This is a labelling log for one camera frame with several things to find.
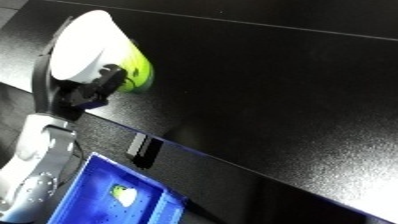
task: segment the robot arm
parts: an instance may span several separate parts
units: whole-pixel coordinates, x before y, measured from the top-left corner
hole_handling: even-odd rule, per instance
[[[106,65],[89,84],[59,81],[49,61],[59,34],[39,56],[32,79],[35,114],[27,117],[12,159],[0,170],[0,222],[29,223],[55,192],[59,175],[69,161],[76,140],[74,122],[84,113],[107,104],[107,97],[123,84],[126,71]]]

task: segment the black table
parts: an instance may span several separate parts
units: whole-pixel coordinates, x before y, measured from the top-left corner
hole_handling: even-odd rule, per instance
[[[30,91],[34,60],[52,33],[67,16],[98,8],[29,2],[0,33],[0,82]],[[355,30],[362,20],[311,25],[311,16],[286,23],[259,11],[246,18],[103,9],[139,42],[156,82],[90,113],[398,221],[393,23],[371,20]]]

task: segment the blue plastic bin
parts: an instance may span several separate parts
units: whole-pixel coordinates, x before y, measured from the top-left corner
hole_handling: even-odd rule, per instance
[[[129,207],[111,194],[116,184],[137,190]],[[162,184],[93,153],[48,223],[178,223],[186,198]]]

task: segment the yellow-green object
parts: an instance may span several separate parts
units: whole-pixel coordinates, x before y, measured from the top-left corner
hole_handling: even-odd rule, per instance
[[[127,188],[122,185],[114,185],[111,189],[111,195],[118,200],[124,207],[132,205],[137,198],[137,190]]]
[[[132,42],[129,45],[131,53],[120,64],[127,71],[127,78],[118,91],[141,93],[152,85],[153,67]]]

